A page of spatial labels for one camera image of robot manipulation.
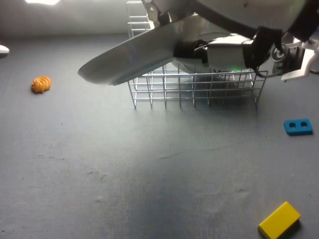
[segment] yellow rectangular block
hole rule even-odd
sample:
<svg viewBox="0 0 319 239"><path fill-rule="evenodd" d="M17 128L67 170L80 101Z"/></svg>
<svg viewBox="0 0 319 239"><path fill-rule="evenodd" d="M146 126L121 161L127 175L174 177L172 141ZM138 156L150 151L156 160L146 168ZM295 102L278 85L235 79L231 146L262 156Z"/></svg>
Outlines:
<svg viewBox="0 0 319 239"><path fill-rule="evenodd" d="M267 239L277 239L301 215L288 202L282 204L269 217L259 224L258 229Z"/></svg>

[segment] gray surface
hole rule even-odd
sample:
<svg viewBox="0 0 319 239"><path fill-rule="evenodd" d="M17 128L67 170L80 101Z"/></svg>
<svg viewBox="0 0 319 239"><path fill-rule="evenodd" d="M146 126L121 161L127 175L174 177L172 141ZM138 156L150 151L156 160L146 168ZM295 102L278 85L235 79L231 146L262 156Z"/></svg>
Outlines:
<svg viewBox="0 0 319 239"><path fill-rule="evenodd" d="M127 33L127 0L61 0L56 5L0 0L0 36Z"/></svg>
<svg viewBox="0 0 319 239"><path fill-rule="evenodd" d="M0 61L1 239L259 238L284 201L293 238L318 238L319 81L270 79L252 105L139 104L127 85L92 85L82 64L125 36L9 42ZM53 84L33 95L33 78Z"/></svg>

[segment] silver wire rack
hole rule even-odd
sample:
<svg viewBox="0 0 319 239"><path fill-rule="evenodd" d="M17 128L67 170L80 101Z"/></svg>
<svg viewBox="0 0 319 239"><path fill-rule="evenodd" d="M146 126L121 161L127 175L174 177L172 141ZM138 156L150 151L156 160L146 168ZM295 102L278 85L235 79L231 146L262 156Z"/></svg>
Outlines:
<svg viewBox="0 0 319 239"><path fill-rule="evenodd" d="M132 38L144 31L150 30L148 16L141 1L127 2L129 14L129 37ZM198 74L196 69L192 73L183 72L180 64L175 67L171 63L162 66L143 76L128 82L133 105L137 102L178 100L182 102L191 100L196 106L197 100L206 100L212 103L224 103L227 99L252 98L257 105L267 77L260 78L251 69L240 72Z"/></svg>

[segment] blue block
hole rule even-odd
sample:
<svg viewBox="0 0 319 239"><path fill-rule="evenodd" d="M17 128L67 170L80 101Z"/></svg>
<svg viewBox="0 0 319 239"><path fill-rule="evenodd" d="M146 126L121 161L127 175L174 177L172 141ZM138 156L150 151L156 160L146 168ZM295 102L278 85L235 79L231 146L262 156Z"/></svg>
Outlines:
<svg viewBox="0 0 319 239"><path fill-rule="evenodd" d="M286 133L290 136L306 135L313 133L313 127L309 119L295 119L284 122Z"/></svg>

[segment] orange shell-shaped object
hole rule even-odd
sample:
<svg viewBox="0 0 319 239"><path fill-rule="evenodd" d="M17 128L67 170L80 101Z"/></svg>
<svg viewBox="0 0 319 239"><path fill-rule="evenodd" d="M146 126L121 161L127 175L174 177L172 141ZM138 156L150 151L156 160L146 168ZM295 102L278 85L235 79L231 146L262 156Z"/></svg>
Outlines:
<svg viewBox="0 0 319 239"><path fill-rule="evenodd" d="M43 94L45 91L50 90L50 87L52 85L52 82L50 80L50 78L46 77L46 76L40 76L34 79L34 81L32 82L32 92L35 94Z"/></svg>

